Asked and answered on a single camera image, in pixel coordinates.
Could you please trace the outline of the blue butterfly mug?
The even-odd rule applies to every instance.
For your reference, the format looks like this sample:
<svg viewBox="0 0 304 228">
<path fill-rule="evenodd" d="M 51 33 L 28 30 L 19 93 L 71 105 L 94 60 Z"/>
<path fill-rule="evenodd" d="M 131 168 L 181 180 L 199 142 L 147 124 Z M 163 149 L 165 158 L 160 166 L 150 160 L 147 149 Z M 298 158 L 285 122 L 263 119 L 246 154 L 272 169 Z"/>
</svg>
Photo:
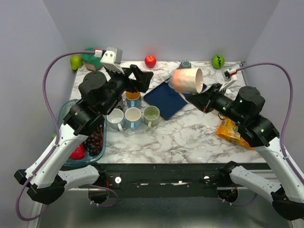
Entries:
<svg viewBox="0 0 304 228">
<path fill-rule="evenodd" d="M 142 98 L 140 92 L 125 92 L 126 102 L 128 108 L 136 107 L 138 109 L 141 109 L 142 106 Z"/>
</svg>

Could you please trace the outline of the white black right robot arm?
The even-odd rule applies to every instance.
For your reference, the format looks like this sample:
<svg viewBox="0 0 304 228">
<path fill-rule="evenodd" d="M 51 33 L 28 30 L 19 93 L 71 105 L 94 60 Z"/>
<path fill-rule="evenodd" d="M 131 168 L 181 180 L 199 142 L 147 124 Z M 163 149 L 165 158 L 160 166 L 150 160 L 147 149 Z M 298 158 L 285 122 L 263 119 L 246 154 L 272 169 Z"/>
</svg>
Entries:
<svg viewBox="0 0 304 228">
<path fill-rule="evenodd" d="M 304 174 L 281 145 L 281 136 L 260 112 L 265 99 L 251 86 L 240 88 L 235 100 L 225 96 L 221 84 L 213 84 L 186 100 L 204 113 L 218 111 L 238 126 L 240 136 L 267 162 L 279 182 L 269 181 L 230 161 L 221 167 L 211 183 L 242 185 L 268 200 L 275 211 L 289 221 L 304 217 Z"/>
</svg>

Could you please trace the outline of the light blue faceted mug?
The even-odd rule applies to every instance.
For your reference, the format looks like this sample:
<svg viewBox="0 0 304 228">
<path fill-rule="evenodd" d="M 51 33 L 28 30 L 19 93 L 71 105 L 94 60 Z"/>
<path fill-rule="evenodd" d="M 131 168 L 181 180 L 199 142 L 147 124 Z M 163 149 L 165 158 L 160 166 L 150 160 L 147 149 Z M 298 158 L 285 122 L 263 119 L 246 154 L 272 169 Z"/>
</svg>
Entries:
<svg viewBox="0 0 304 228">
<path fill-rule="evenodd" d="M 141 110 L 136 107 L 130 107 L 125 112 L 125 118 L 128 122 L 128 126 L 132 131 L 140 127 L 142 123 Z"/>
</svg>

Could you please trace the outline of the pink ceramic mug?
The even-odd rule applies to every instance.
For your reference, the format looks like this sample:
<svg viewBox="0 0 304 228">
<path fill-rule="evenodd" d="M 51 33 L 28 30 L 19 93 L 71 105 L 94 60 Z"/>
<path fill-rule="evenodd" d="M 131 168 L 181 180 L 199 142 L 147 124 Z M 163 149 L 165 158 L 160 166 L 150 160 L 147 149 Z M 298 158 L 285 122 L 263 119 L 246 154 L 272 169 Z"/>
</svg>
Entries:
<svg viewBox="0 0 304 228">
<path fill-rule="evenodd" d="M 203 72 L 200 68 L 177 69 L 172 76 L 172 87 L 178 93 L 201 93 Z"/>
</svg>

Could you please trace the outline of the blue white gradient mug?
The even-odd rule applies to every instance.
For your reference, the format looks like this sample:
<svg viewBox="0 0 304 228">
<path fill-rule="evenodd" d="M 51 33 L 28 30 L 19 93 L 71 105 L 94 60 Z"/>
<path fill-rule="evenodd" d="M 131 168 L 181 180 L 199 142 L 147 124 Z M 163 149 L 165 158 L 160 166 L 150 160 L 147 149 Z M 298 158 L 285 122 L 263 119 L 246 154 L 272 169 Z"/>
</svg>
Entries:
<svg viewBox="0 0 304 228">
<path fill-rule="evenodd" d="M 110 127 L 114 130 L 119 130 L 123 132 L 126 121 L 124 118 L 124 113 L 122 110 L 115 108 L 110 114 L 107 115 L 107 121 L 110 124 Z"/>
</svg>

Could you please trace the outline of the light green mug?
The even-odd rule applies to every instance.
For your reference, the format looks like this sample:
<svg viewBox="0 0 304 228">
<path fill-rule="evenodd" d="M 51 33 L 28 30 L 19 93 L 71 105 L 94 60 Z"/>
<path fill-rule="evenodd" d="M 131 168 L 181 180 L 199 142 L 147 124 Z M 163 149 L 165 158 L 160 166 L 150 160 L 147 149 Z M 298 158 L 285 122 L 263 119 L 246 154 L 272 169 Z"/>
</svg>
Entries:
<svg viewBox="0 0 304 228">
<path fill-rule="evenodd" d="M 148 106 L 143 111 L 144 123 L 148 128 L 157 126 L 160 118 L 160 110 L 156 106 Z"/>
</svg>

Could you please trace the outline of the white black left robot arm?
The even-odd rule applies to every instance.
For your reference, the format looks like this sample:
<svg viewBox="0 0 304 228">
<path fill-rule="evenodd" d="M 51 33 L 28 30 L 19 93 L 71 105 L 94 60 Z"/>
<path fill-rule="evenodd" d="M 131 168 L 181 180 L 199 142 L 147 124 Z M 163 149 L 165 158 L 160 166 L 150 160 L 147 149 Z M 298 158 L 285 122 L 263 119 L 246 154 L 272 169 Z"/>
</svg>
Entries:
<svg viewBox="0 0 304 228">
<path fill-rule="evenodd" d="M 137 65 L 122 72 L 107 70 L 110 79 L 100 71 L 85 75 L 78 86 L 81 99 L 64 117 L 53 142 L 27 169 L 17 170 L 15 179 L 28 188 L 27 194 L 36 202 L 49 205 L 64 191 L 83 185 L 96 188 L 106 185 L 106 171 L 97 163 L 83 168 L 61 171 L 72 152 L 104 123 L 127 92 L 147 92 L 153 72 L 141 71 Z"/>
</svg>

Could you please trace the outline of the grey mug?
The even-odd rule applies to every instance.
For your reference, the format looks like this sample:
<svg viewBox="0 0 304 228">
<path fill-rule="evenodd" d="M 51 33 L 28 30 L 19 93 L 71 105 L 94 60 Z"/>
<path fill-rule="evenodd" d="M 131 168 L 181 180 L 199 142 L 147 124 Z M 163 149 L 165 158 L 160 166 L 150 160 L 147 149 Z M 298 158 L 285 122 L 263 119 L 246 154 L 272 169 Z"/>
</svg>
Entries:
<svg viewBox="0 0 304 228">
<path fill-rule="evenodd" d="M 165 79 L 164 82 L 167 83 L 170 88 L 173 88 L 172 76 L 170 76 L 169 78 Z"/>
</svg>

